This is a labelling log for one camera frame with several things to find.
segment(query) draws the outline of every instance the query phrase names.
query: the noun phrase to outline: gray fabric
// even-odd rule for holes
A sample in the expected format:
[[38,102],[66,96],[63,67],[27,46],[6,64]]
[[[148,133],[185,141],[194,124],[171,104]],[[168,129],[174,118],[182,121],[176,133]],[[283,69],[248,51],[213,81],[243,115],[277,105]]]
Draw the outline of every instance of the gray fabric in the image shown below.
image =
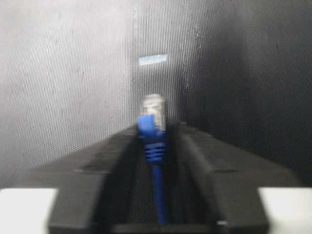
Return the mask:
[[0,187],[135,123],[149,93],[311,185],[311,62],[310,0],[2,1]]

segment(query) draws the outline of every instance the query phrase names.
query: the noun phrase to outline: blue ethernet cable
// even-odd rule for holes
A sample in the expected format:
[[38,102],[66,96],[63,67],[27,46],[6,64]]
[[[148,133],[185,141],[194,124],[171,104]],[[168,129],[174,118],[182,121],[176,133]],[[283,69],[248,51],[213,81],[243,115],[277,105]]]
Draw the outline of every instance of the blue ethernet cable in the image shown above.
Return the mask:
[[138,118],[138,128],[140,138],[144,143],[145,158],[152,169],[154,198],[160,225],[168,223],[168,211],[162,178],[166,147],[163,111],[163,99],[159,95],[149,95],[143,103],[144,113]]

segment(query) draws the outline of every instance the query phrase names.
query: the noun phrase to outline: white surface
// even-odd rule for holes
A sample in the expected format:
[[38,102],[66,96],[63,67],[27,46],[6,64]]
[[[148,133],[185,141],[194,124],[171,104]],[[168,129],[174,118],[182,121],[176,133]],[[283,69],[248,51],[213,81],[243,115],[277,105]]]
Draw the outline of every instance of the white surface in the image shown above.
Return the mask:
[[312,234],[311,188],[259,188],[269,234]]
[[48,219],[57,189],[0,191],[1,234],[48,234]]

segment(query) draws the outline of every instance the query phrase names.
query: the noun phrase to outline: cable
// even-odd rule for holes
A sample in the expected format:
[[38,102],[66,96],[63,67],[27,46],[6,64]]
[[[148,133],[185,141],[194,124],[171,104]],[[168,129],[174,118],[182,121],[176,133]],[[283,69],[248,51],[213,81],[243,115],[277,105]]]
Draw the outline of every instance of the cable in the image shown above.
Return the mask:
[[154,185],[154,198],[158,223],[168,223],[168,211],[162,168],[165,154],[165,126],[163,99],[159,95],[149,95],[143,103],[143,113],[138,118],[140,138],[144,143],[145,158],[151,165]]

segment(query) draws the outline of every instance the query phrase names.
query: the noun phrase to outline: clear plastic connector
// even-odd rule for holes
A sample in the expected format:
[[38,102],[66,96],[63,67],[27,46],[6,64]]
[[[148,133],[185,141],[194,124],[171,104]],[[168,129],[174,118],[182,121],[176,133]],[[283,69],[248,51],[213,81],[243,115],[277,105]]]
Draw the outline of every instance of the clear plastic connector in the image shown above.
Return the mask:
[[154,115],[155,125],[161,131],[166,130],[165,99],[159,94],[145,96],[142,115]]

